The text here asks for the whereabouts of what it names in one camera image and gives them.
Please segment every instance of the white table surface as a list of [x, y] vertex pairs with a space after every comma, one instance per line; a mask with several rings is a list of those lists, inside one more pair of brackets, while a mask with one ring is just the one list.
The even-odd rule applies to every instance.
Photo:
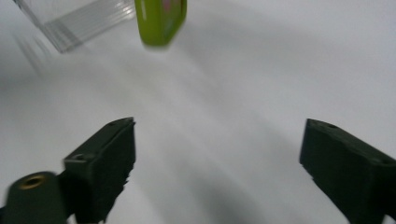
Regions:
[[137, 162], [108, 223], [347, 223], [298, 162], [320, 119], [396, 157], [396, 2], [200, 0], [172, 46], [127, 21], [29, 63], [0, 1], [0, 201], [114, 119]]

